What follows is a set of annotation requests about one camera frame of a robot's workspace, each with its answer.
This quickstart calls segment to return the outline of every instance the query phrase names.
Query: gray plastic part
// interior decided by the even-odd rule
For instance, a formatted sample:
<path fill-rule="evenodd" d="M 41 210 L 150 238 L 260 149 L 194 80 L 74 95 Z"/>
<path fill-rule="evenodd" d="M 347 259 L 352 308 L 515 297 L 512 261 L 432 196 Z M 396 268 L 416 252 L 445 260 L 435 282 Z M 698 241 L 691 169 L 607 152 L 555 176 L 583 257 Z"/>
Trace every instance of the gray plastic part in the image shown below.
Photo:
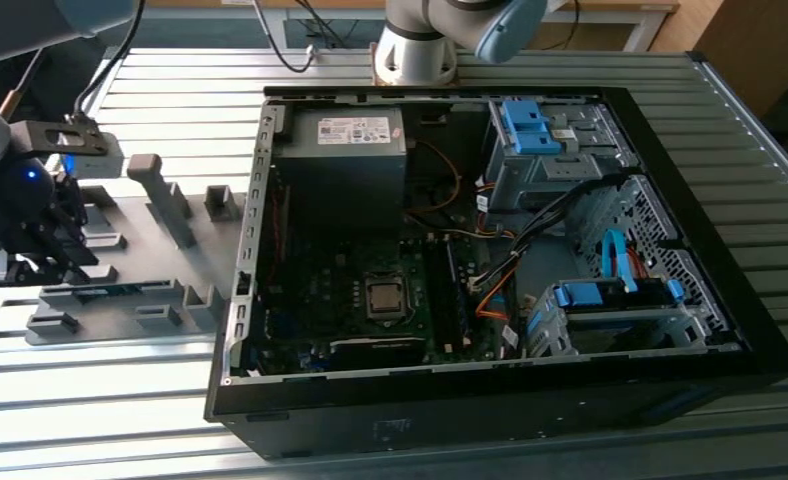
<path fill-rule="evenodd" d="M 178 247 L 189 248 L 196 245 L 196 236 L 186 223 L 189 204 L 186 199 L 182 202 L 180 201 L 184 195 L 177 185 L 173 188 L 166 184 L 160 173 L 162 166 L 164 161 L 160 155 L 134 155 L 130 157 L 128 176 L 142 184 Z"/>
<path fill-rule="evenodd" d="M 86 185 L 80 187 L 84 194 L 84 203 L 94 204 L 100 208 L 116 207 L 117 203 L 113 196 L 101 185 Z"/>
<path fill-rule="evenodd" d="M 77 333 L 80 322 L 69 314 L 60 313 L 30 318 L 26 328 L 41 336 L 70 337 Z"/>
<path fill-rule="evenodd" d="M 244 194 L 233 194 L 238 205 L 245 203 Z M 104 340 L 149 338 L 156 335 L 194 335 L 216 331 L 218 320 L 224 318 L 228 308 L 222 299 L 232 295 L 233 272 L 237 262 L 237 249 L 241 237 L 241 222 L 212 222 L 205 206 L 205 196 L 192 195 L 189 205 L 193 215 L 189 220 L 198 243 L 186 250 L 176 248 L 172 236 L 154 221 L 148 209 L 146 197 L 118 198 L 116 206 L 102 208 L 101 212 L 109 222 L 109 228 L 101 233 L 90 232 L 88 244 L 106 241 L 106 248 L 94 250 L 101 261 L 97 267 L 112 266 L 118 271 L 116 284 L 94 281 L 81 289 L 100 289 L 105 286 L 118 287 L 125 284 L 152 285 L 142 295 L 105 298 L 85 304 L 72 295 L 45 297 L 40 303 L 38 318 L 48 315 L 69 313 L 80 322 L 80 329 L 69 336 L 41 336 L 28 332 L 26 340 L 33 345 L 80 343 Z M 126 248 L 113 247 L 118 239 Z M 45 292 L 58 291 L 62 287 L 49 287 Z M 201 304 L 188 297 L 194 289 Z M 136 307 L 172 305 L 181 324 L 173 328 L 146 329 L 134 320 Z"/>
<path fill-rule="evenodd" d="M 184 308 L 193 317 L 196 325 L 202 329 L 212 329 L 217 327 L 222 320 L 225 298 L 222 298 L 212 285 L 208 290 L 208 297 L 202 300 L 196 289 L 188 286 L 184 293 Z"/>
<path fill-rule="evenodd" d="M 84 267 L 92 283 L 113 283 L 118 280 L 118 270 L 113 265 L 90 265 Z"/>
<path fill-rule="evenodd" d="M 86 234 L 86 248 L 92 253 L 128 248 L 128 239 L 121 233 Z"/>
<path fill-rule="evenodd" d="M 134 319 L 146 330 L 177 328 L 182 322 L 172 305 L 137 307 Z"/>
<path fill-rule="evenodd" d="M 212 185 L 205 192 L 205 208 L 212 222 L 230 222 L 240 219 L 240 208 L 228 185 Z"/>

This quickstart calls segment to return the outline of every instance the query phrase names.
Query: cable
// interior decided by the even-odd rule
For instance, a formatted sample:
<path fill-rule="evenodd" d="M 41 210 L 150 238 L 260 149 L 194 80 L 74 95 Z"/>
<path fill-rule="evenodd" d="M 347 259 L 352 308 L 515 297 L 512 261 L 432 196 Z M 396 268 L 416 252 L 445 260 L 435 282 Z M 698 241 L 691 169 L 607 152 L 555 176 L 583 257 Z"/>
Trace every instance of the cable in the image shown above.
<path fill-rule="evenodd" d="M 477 233 L 484 233 L 487 235 L 497 235 L 499 234 L 497 230 L 495 232 L 491 232 L 489 230 L 484 230 L 485 222 L 487 222 L 487 214 L 484 212 L 480 212 L 480 215 L 477 215 Z M 513 233 L 512 230 L 504 230 L 504 232 L 501 232 L 501 234 L 507 238 L 516 238 L 516 233 Z"/>
<path fill-rule="evenodd" d="M 285 65 L 285 68 L 288 70 L 291 70 L 292 72 L 305 73 L 308 71 L 309 67 L 312 66 L 312 62 L 315 61 L 313 47 L 309 46 L 308 60 L 305 62 L 305 65 L 303 65 L 303 67 L 299 67 L 299 68 L 295 67 L 293 65 L 291 65 L 288 63 L 288 60 L 285 60 L 281 50 L 279 50 L 279 45 L 276 45 L 276 40 L 273 39 L 273 34 L 271 33 L 271 25 L 267 23 L 267 17 L 264 16 L 264 10 L 261 9 L 261 1 L 252 0 L 252 5 L 256 7 L 256 13 L 259 15 L 259 20 L 261 21 L 261 28 L 264 28 L 264 34 L 267 35 L 267 39 L 271 41 L 271 46 L 273 47 L 273 52 L 276 53 L 279 60 L 283 62 L 283 65 Z"/>
<path fill-rule="evenodd" d="M 307 23 L 305 20 L 300 20 L 300 24 L 309 31 L 311 37 L 321 37 L 324 39 L 324 46 L 328 47 L 329 46 L 329 35 L 327 35 L 327 31 L 324 29 L 321 29 L 320 32 L 317 30 L 315 30 L 312 27 L 309 27 L 309 24 Z"/>
<path fill-rule="evenodd" d="M 427 220 L 424 220 L 421 217 L 419 217 L 415 213 L 412 212 L 407 212 L 407 217 L 416 222 L 419 225 L 429 228 L 431 230 L 435 230 L 437 232 L 443 232 L 443 233 L 459 233 L 460 235 L 465 235 L 469 236 L 472 238 L 497 238 L 496 235 L 487 235 L 483 233 L 475 233 L 475 232 L 469 232 L 468 230 L 463 230 L 460 228 L 444 228 L 440 227 L 439 225 L 433 225 L 431 222 L 428 222 Z"/>
<path fill-rule="evenodd" d="M 453 193 L 451 194 L 451 197 L 448 197 L 448 200 L 445 200 L 439 205 L 433 205 L 431 207 L 419 207 L 419 208 L 413 208 L 409 210 L 409 213 L 427 213 L 427 212 L 435 212 L 436 210 L 445 208 L 448 205 L 451 205 L 453 203 L 453 201 L 460 196 L 460 190 L 463 188 L 463 179 L 460 178 L 460 170 L 457 170 L 457 166 L 451 161 L 451 158 L 448 158 L 448 155 L 445 155 L 441 152 L 441 150 L 439 148 L 436 148 L 436 146 L 433 144 L 425 142 L 424 140 L 419 140 L 417 144 L 424 145 L 425 147 L 428 147 L 431 150 L 433 150 L 436 152 L 436 155 L 439 155 L 439 157 L 448 164 L 448 167 L 451 168 L 451 171 L 453 173 L 453 178 L 455 178 Z"/>
<path fill-rule="evenodd" d="M 98 89 L 98 85 L 101 85 L 106 81 L 106 78 L 110 76 L 110 72 L 116 68 L 116 65 L 118 65 L 118 62 L 122 61 L 122 59 L 128 55 L 128 52 L 130 52 L 133 38 L 137 36 L 137 31 L 140 30 L 140 23 L 142 22 L 142 12 L 145 12 L 145 0 L 140 0 L 140 6 L 137 8 L 137 14 L 133 17 L 130 29 L 128 30 L 125 40 L 122 41 L 122 44 L 118 47 L 118 51 L 110 59 L 110 63 L 106 64 L 104 70 L 101 71 L 98 76 L 92 80 L 92 83 L 86 86 L 86 89 L 81 92 L 81 94 L 77 96 L 77 99 L 74 100 L 74 117 L 86 115 L 86 112 L 84 112 L 84 103 L 86 103 L 86 98 Z"/>
<path fill-rule="evenodd" d="M 356 31 L 356 27 L 359 27 L 359 20 L 353 20 L 353 26 L 351 27 L 351 31 L 347 32 L 347 37 L 344 37 L 344 48 L 348 48 L 347 42 L 351 40 L 353 36 L 353 32 Z"/>
<path fill-rule="evenodd" d="M 572 39 L 576 36 L 576 33 L 579 32 L 579 25 L 581 24 L 581 1 L 575 0 L 575 2 L 576 2 L 576 20 L 572 23 L 572 29 L 569 30 L 569 36 L 567 37 L 567 40 L 557 42 L 555 45 L 552 45 L 551 47 L 545 47 L 543 50 L 555 50 L 560 46 L 563 46 L 564 50 L 567 50 L 567 48 L 569 47 L 569 42 L 572 42 Z"/>
<path fill-rule="evenodd" d="M 344 42 L 344 39 L 341 38 L 341 35 L 339 35 L 339 32 L 336 32 L 332 29 L 332 27 L 329 26 L 329 24 L 324 21 L 324 19 L 321 18 L 321 16 L 317 14 L 317 10 L 315 10 L 315 7 L 312 6 L 312 3 L 309 2 L 309 0 L 296 0 L 296 2 L 312 14 L 312 17 L 317 21 L 317 25 L 320 26 L 321 30 L 324 30 L 324 29 L 329 30 L 329 33 L 332 33 L 332 36 L 341 43 L 341 48 L 347 48 L 347 43 Z"/>
<path fill-rule="evenodd" d="M 487 305 L 489 305 L 489 301 L 492 300 L 492 297 L 495 296 L 495 294 L 499 292 L 499 290 L 501 289 L 501 287 L 504 286 L 504 284 L 507 283 L 507 281 L 513 276 L 513 273 L 516 272 L 516 269 L 519 268 L 519 265 L 520 264 L 517 263 L 516 266 L 513 268 L 511 268 L 511 270 L 507 272 L 507 274 L 504 275 L 504 277 L 501 277 L 501 280 L 499 281 L 499 283 L 496 284 L 496 286 L 492 287 L 492 290 L 489 290 L 489 293 L 484 297 L 484 300 L 480 302 L 480 305 L 477 306 L 477 310 L 475 311 L 475 313 L 476 313 L 476 315 L 479 317 L 485 316 L 487 314 L 497 313 L 497 312 L 487 312 L 487 311 L 484 311 L 484 308 L 487 308 Z"/>

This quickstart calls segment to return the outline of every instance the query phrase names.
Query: wooden furniture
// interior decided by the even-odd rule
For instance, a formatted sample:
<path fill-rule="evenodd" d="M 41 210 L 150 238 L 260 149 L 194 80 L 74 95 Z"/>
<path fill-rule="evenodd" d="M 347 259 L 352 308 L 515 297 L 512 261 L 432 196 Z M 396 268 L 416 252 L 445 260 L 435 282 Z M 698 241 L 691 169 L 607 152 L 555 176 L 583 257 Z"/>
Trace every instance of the wooden furniture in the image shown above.
<path fill-rule="evenodd" d="M 788 0 L 683 0 L 652 45 L 706 54 L 734 90 L 764 115 L 788 89 Z"/>
<path fill-rule="evenodd" d="M 661 24 L 679 8 L 680 0 L 580 0 L 581 27 L 571 49 L 647 51 Z M 285 22 L 308 20 L 309 13 L 295 0 L 261 0 L 276 43 L 287 48 Z M 255 17 L 252 0 L 148 0 L 149 18 Z M 385 0 L 312 0 L 324 19 L 384 20 Z M 572 0 L 544 19 L 533 49 L 561 41 L 575 22 Z"/>

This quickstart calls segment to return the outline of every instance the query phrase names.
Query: black cable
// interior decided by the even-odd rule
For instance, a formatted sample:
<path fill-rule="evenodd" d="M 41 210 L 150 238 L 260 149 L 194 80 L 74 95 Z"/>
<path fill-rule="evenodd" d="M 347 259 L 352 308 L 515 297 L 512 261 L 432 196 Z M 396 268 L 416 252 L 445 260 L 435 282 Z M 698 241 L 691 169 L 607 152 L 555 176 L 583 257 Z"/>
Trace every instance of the black cable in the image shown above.
<path fill-rule="evenodd" d="M 347 42 L 351 41 L 351 37 L 353 36 L 353 32 L 356 31 L 357 26 L 359 26 L 359 20 L 353 20 L 353 26 L 351 27 L 351 31 L 347 32 L 347 37 L 344 37 L 344 48 L 348 48 Z"/>
<path fill-rule="evenodd" d="M 344 38 L 341 38 L 341 35 L 339 35 L 339 32 L 336 32 L 333 30 L 332 26 L 324 21 L 321 16 L 317 14 L 317 10 L 315 10 L 315 7 L 312 6 L 312 3 L 309 2 L 309 0 L 295 0 L 295 1 L 312 14 L 312 17 L 317 21 L 317 24 L 320 25 L 321 30 L 323 29 L 329 30 L 329 33 L 332 33 L 332 36 L 336 38 L 339 43 L 341 43 L 341 48 L 347 48 L 347 42 L 344 41 Z"/>
<path fill-rule="evenodd" d="M 628 178 L 628 174 L 625 173 L 605 175 L 597 180 L 588 180 L 587 182 L 580 183 L 564 195 L 557 197 L 555 201 L 537 212 L 533 219 L 528 222 L 513 241 L 509 255 L 500 264 L 491 268 L 487 273 L 480 275 L 479 279 L 475 281 L 475 286 L 483 285 L 496 275 L 507 271 L 509 266 L 519 258 L 521 258 L 523 254 L 531 248 L 532 240 L 564 220 L 569 207 L 584 195 L 600 188 L 621 185 Z"/>
<path fill-rule="evenodd" d="M 271 33 L 271 25 L 267 23 L 267 17 L 264 16 L 264 10 L 261 9 L 261 2 L 259 0 L 252 0 L 252 5 L 256 7 L 256 13 L 259 14 L 259 20 L 261 21 L 261 28 L 264 28 L 264 35 L 267 35 L 267 39 L 271 42 L 271 47 L 273 47 L 273 52 L 276 52 L 276 56 L 279 60 L 285 65 L 285 68 L 295 73 L 305 73 L 312 66 L 312 62 L 315 61 L 315 55 L 309 52 L 309 58 L 305 62 L 303 67 L 295 67 L 288 63 L 285 56 L 283 55 L 281 50 L 279 49 L 279 45 L 276 45 L 276 40 L 273 39 L 273 34 Z"/>
<path fill-rule="evenodd" d="M 130 45 L 133 44 L 133 38 L 137 36 L 137 30 L 140 30 L 140 23 L 142 22 L 142 12 L 145 12 L 145 0 L 140 0 L 140 7 L 137 8 L 137 14 L 133 17 L 133 22 L 130 24 L 130 29 L 128 30 L 128 34 L 125 35 L 125 41 L 122 42 L 121 46 L 118 47 L 118 51 L 116 55 L 113 55 L 113 59 L 110 63 L 106 64 L 104 70 L 98 74 L 98 76 L 92 80 L 92 83 L 86 86 L 86 89 L 81 92 L 77 96 L 77 100 L 74 100 L 74 116 L 86 115 L 84 112 L 84 103 L 86 102 L 86 97 L 92 95 L 101 85 L 106 78 L 110 76 L 110 72 L 116 65 L 128 55 L 130 51 Z"/>
<path fill-rule="evenodd" d="M 309 24 L 307 23 L 305 20 L 300 20 L 300 23 L 303 24 L 303 26 L 305 27 L 305 29 L 309 31 L 309 37 L 315 37 L 315 38 L 323 38 L 324 39 L 324 46 L 329 46 L 329 35 L 327 35 L 327 31 L 324 29 L 320 30 L 320 32 L 317 30 L 315 30 Z"/>
<path fill-rule="evenodd" d="M 581 1 L 580 0 L 575 0 L 575 1 L 576 1 L 576 20 L 572 23 L 572 29 L 569 30 L 569 36 L 567 37 L 567 40 L 557 42 L 555 45 L 552 45 L 551 47 L 545 47 L 543 50 L 555 50 L 560 46 L 564 47 L 564 50 L 567 50 L 567 48 L 569 48 L 569 42 L 572 42 L 572 39 L 576 36 L 576 33 L 579 32 L 579 25 L 581 24 Z"/>
<path fill-rule="evenodd" d="M 436 206 L 439 205 L 439 202 L 436 201 L 436 189 L 431 190 L 431 193 L 428 195 L 431 197 L 431 205 Z M 457 224 L 457 221 L 453 219 L 453 217 L 451 216 L 451 214 L 445 211 L 444 208 L 440 208 L 439 210 L 436 210 L 433 213 L 437 213 L 443 219 L 445 220 L 445 222 L 448 222 L 448 225 L 451 226 L 451 228 L 457 228 L 460 225 Z"/>

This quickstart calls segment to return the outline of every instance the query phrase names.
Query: power cord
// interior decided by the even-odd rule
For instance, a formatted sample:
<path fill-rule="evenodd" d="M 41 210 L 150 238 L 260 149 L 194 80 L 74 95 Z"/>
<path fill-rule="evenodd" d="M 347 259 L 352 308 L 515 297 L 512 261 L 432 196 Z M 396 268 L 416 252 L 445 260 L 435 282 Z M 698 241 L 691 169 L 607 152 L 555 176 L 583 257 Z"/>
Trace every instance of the power cord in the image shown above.
<path fill-rule="evenodd" d="M 332 26 L 324 21 L 324 19 L 321 18 L 321 16 L 317 13 L 317 10 L 315 10 L 315 7 L 312 6 L 312 2 L 309 2 L 309 0 L 296 0 L 296 2 L 312 14 L 312 18 L 315 18 L 315 21 L 317 22 L 317 25 L 321 29 L 321 32 L 324 32 L 325 30 L 329 30 L 329 33 L 332 34 L 335 39 L 339 41 L 339 43 L 333 42 L 333 45 L 337 47 L 339 44 L 341 44 L 341 48 L 347 48 L 347 42 L 344 41 L 344 38 L 341 38 L 341 35 L 339 35 L 339 32 L 336 32 L 335 29 L 332 28 Z"/>
<path fill-rule="evenodd" d="M 128 30 L 128 34 L 125 35 L 125 41 L 122 42 L 121 46 L 118 47 L 118 51 L 116 55 L 113 55 L 113 59 L 110 63 L 106 64 L 104 70 L 98 74 L 98 76 L 92 80 L 92 83 L 86 86 L 86 89 L 81 92 L 77 96 L 77 100 L 74 100 L 74 115 L 73 117 L 85 117 L 86 112 L 84 111 L 84 103 L 86 103 L 86 98 L 89 95 L 94 93 L 98 86 L 106 81 L 106 78 L 110 76 L 110 72 L 118 65 L 118 62 L 122 61 L 128 52 L 130 51 L 130 45 L 133 44 L 133 38 L 137 36 L 137 31 L 140 30 L 140 23 L 142 22 L 142 13 L 145 12 L 145 0 L 140 0 L 140 6 L 137 8 L 137 14 L 133 17 L 133 22 L 130 24 L 130 29 Z"/>
<path fill-rule="evenodd" d="M 261 8 L 260 0 L 252 0 L 252 5 L 256 7 L 256 13 L 259 14 L 259 20 L 261 21 L 261 28 L 264 28 L 264 34 L 267 35 L 267 39 L 271 42 L 271 46 L 273 47 L 273 52 L 276 52 L 279 60 L 283 62 L 283 65 L 285 65 L 285 68 L 292 72 L 305 73 L 312 66 L 312 62 L 315 61 L 315 45 L 309 45 L 309 48 L 307 49 L 308 59 L 305 61 L 305 65 L 303 65 L 303 67 L 295 67 L 291 65 L 285 59 L 285 56 L 283 55 L 281 50 L 279 49 L 279 45 L 276 45 L 276 40 L 273 39 L 273 34 L 271 33 L 271 26 L 267 23 L 267 17 L 264 16 L 264 9 Z"/>
<path fill-rule="evenodd" d="M 576 2 L 576 20 L 572 23 L 572 30 L 569 30 L 569 36 L 567 37 L 567 40 L 557 42 L 555 45 L 552 45 L 551 47 L 545 47 L 543 50 L 555 50 L 560 46 L 564 47 L 564 50 L 567 50 L 567 48 L 569 48 L 569 42 L 572 42 L 572 39 L 575 38 L 576 33 L 579 32 L 579 25 L 581 24 L 581 1 L 575 0 L 575 2 Z"/>

